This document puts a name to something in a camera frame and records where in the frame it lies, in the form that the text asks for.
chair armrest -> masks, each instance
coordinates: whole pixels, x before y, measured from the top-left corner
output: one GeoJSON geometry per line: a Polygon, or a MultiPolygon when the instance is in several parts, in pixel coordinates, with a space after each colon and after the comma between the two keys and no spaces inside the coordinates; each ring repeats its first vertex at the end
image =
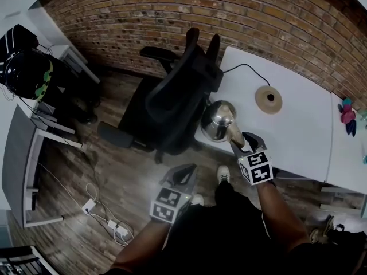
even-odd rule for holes
{"type": "Polygon", "coordinates": [[[157,59],[159,61],[167,61],[173,63],[179,57],[170,50],[159,48],[159,47],[144,47],[140,51],[140,56],[157,59]]]}

kettle handle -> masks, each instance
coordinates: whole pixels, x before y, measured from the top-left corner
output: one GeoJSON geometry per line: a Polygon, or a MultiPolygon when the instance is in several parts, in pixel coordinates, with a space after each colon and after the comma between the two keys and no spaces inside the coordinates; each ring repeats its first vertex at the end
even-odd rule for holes
{"type": "Polygon", "coordinates": [[[227,127],[228,141],[233,140],[240,148],[245,146],[245,139],[236,123],[232,123],[227,127]]]}

white sneaker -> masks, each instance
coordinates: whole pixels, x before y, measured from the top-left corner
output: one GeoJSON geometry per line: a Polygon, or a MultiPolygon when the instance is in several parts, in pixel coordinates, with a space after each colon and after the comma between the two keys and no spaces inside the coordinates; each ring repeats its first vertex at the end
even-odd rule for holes
{"type": "Polygon", "coordinates": [[[222,181],[227,181],[229,183],[229,176],[229,169],[226,165],[221,165],[218,167],[217,177],[219,183],[221,183],[222,181]]]}
{"type": "Polygon", "coordinates": [[[191,200],[191,205],[204,205],[204,198],[202,195],[194,195],[193,199],[191,200]]]}

power strip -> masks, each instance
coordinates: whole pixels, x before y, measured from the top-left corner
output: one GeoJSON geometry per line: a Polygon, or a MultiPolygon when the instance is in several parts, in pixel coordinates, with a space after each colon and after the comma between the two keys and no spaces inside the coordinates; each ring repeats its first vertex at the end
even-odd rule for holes
{"type": "Polygon", "coordinates": [[[117,223],[113,220],[108,220],[108,226],[113,230],[118,232],[122,237],[128,234],[128,231],[125,227],[121,225],[117,225],[117,223]]]}

blue object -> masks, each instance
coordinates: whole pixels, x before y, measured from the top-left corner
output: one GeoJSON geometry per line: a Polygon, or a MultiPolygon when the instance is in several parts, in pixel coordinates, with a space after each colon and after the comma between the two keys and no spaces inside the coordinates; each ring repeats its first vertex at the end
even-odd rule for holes
{"type": "Polygon", "coordinates": [[[343,106],[344,105],[351,105],[352,104],[352,100],[351,99],[349,99],[349,98],[345,98],[344,100],[343,100],[343,106]]]}

